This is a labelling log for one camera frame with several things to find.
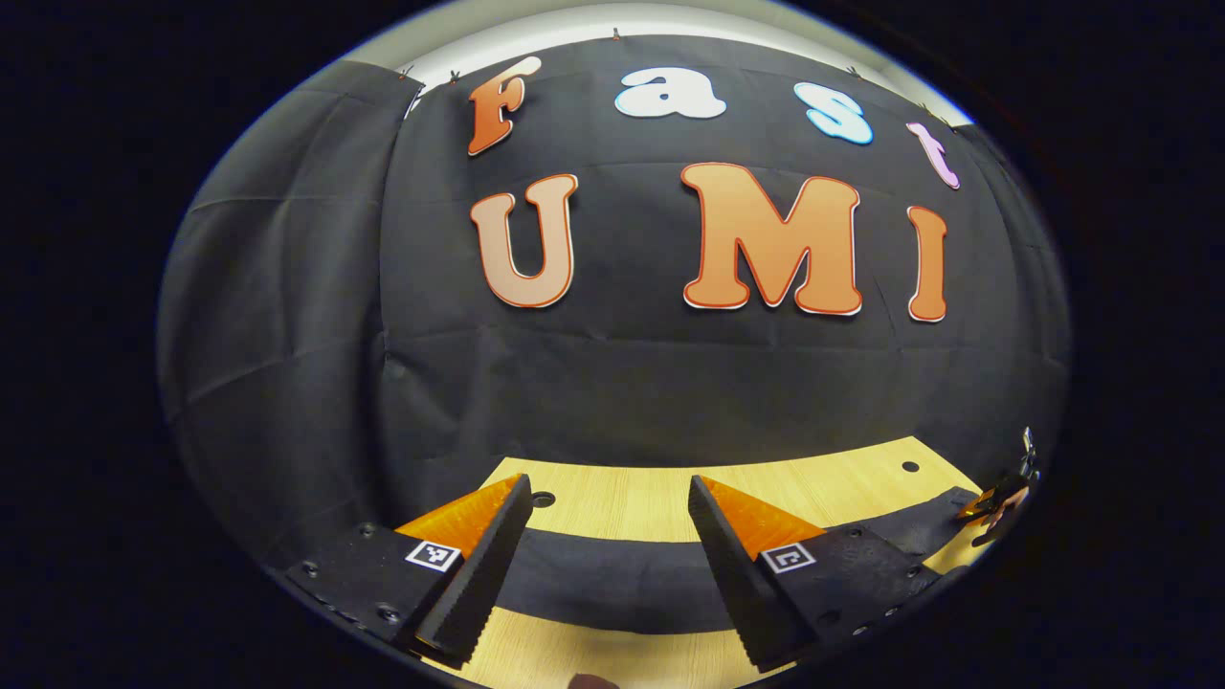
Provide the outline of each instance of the word fast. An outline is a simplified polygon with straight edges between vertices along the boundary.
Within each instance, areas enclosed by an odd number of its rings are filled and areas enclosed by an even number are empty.
[[[523,103],[523,76],[540,69],[539,58],[526,58],[479,86],[469,96],[475,105],[468,154],[477,156],[510,136],[514,123],[505,118]],[[655,67],[622,78],[630,86],[616,98],[616,108],[630,116],[713,118],[726,110],[714,96],[710,80],[693,70]],[[862,108],[838,91],[799,83],[795,94],[811,109],[809,120],[829,136],[867,145],[872,129]],[[907,125],[919,137],[932,168],[952,189],[960,186],[943,159],[944,150],[919,123]],[[681,172],[681,181],[698,192],[702,206],[702,262],[696,280],[684,291],[685,302],[698,309],[739,309],[748,303],[748,286],[736,275],[745,256],[757,291],[769,306],[778,306],[809,259],[807,276],[795,291],[806,313],[849,316],[859,313],[862,297],[855,289],[855,208],[859,192],[849,184],[824,177],[805,180],[795,204],[782,217],[766,191],[744,167],[697,163]],[[528,186],[524,197],[537,207],[544,265],[534,276],[514,266],[511,254],[510,213],[514,196],[496,194],[473,205],[485,280],[499,299],[521,308],[544,308],[566,295],[575,275],[570,196],[578,177],[557,174]],[[915,228],[919,266],[915,293],[908,310],[919,321],[944,318],[944,221],[935,212],[911,206],[907,216]]]

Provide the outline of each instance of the wooden table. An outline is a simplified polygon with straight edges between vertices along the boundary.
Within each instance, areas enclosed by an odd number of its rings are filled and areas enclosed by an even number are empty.
[[[915,462],[919,471],[905,471],[903,462]],[[483,485],[519,472],[530,477],[533,490],[548,490],[557,499],[533,512],[530,528],[674,543],[698,541],[687,509],[693,474],[726,483],[822,527],[908,508],[954,485],[981,492],[914,438],[816,457],[720,467],[597,467],[507,457]],[[938,573],[970,564],[989,547],[970,546],[982,531],[981,525],[962,530],[925,564]],[[621,689],[733,689],[793,667],[758,673],[735,630],[644,635],[562,624],[496,607],[472,662],[462,671],[430,664],[492,689],[565,689],[576,673],[604,677]]]

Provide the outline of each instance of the light wood surface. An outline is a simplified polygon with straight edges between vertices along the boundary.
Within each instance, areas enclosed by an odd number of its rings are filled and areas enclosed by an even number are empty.
[[[908,472],[903,462],[915,462]],[[870,519],[930,500],[952,487],[980,488],[914,438],[846,452],[722,467],[626,468],[505,459],[483,485],[527,473],[533,490],[556,503],[534,510],[528,527],[592,538],[696,542],[688,484],[708,476],[821,527]],[[968,526],[925,561],[938,573],[970,564],[989,546],[970,547],[981,523]],[[733,689],[761,674],[735,630],[643,635],[589,629],[494,608],[472,662],[462,671],[492,689],[565,689],[576,673],[621,689]]]

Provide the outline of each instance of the orange letter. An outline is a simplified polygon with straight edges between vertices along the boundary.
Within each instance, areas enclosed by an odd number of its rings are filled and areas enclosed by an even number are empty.
[[[485,281],[497,298],[512,306],[544,308],[561,299],[575,275],[575,255],[570,243],[570,195],[578,189],[578,178],[555,174],[528,186],[528,202],[540,216],[540,245],[544,264],[534,277],[521,273],[511,255],[511,208],[514,196],[497,194],[472,207],[472,222],[480,237],[480,264]]]
[[[910,318],[936,322],[944,318],[944,218],[919,206],[907,208],[919,237],[919,280],[910,298]]]
[[[523,104],[524,86],[518,75],[535,74],[540,69],[539,58],[523,58],[513,66],[477,87],[468,97],[477,104],[477,121],[468,143],[468,154],[475,156],[511,134],[514,123],[502,119],[502,107],[513,113]]]
[[[855,289],[855,227],[859,192],[837,179],[811,177],[786,219],[778,215],[751,172],[728,163],[698,163],[681,172],[702,204],[702,267],[685,287],[685,300],[701,309],[739,309],[748,286],[736,276],[744,253],[757,291],[771,306],[809,256],[809,277],[795,303],[810,314],[849,316],[862,297]]]

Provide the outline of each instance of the black fabric backdrop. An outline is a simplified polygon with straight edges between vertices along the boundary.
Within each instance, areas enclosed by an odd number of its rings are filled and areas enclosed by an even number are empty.
[[[468,94],[516,60],[434,88],[407,118],[420,85],[342,61],[252,126],[192,204],[162,297],[164,406],[192,478],[260,561],[284,566],[358,520],[402,523],[506,455],[699,466],[916,435],[986,483],[1018,459],[1025,425],[1052,454],[1071,360],[1063,280],[980,132],[744,43],[636,37],[534,54],[513,132],[475,158]],[[701,71],[728,110],[619,113],[620,78],[653,66]],[[872,143],[821,134],[791,92],[800,81],[851,96]],[[959,190],[908,121],[941,141]],[[680,170],[696,162],[748,167],[782,210],[809,177],[855,186],[862,310],[816,316],[790,297],[771,309],[742,260],[747,305],[687,306],[701,212]],[[557,173],[579,180],[573,283],[548,309],[508,306],[468,213]],[[910,205],[948,223],[938,324],[907,314]],[[510,222],[530,273],[534,208]]]

